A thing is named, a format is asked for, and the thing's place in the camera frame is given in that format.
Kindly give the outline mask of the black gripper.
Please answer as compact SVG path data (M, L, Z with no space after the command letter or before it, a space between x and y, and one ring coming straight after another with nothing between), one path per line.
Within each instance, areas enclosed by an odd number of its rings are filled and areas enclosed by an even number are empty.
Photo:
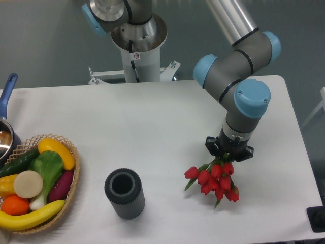
M251 159L254 154L254 148L247 146L248 141L241 141L239 137L233 140L225 134L220 134L216 138L208 136L205 141L205 146L213 156L222 158L225 153L228 153L231 162L242 162Z

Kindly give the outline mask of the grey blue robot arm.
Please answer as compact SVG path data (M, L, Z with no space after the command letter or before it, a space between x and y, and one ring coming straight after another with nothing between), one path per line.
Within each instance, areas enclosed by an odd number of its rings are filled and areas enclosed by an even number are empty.
M195 81L227 111L219 135L205 145L217 158L240 162L253 157L248 141L271 99L269 88L251 76L280 55L281 44L272 32L259 30L239 1L207 5L233 52L224 59L206 55L193 70ZM160 48L167 27L153 13L152 1L86 1L82 12L98 35L110 34L120 49L126 82L162 81Z

